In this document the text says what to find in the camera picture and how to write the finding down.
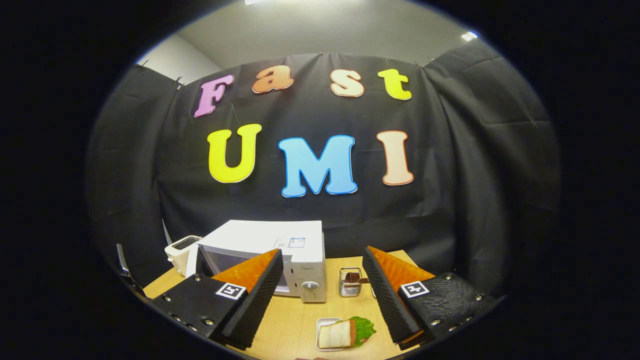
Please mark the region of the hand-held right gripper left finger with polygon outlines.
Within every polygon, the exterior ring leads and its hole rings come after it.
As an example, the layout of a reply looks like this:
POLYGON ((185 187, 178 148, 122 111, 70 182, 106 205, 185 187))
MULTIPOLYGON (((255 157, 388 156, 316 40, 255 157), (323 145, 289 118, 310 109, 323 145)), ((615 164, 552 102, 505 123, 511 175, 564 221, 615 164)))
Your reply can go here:
POLYGON ((224 346, 251 347, 279 284, 284 264, 275 248, 215 276, 188 276, 151 303, 201 337, 224 346))

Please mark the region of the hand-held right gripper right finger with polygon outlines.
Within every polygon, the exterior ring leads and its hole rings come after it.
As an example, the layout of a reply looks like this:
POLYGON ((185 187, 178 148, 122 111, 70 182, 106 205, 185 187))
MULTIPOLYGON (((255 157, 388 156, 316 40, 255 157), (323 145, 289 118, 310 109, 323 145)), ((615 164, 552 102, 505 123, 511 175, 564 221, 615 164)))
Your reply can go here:
POLYGON ((434 275, 372 246, 362 266, 391 341, 402 350, 449 338, 501 303, 453 272, 434 275))

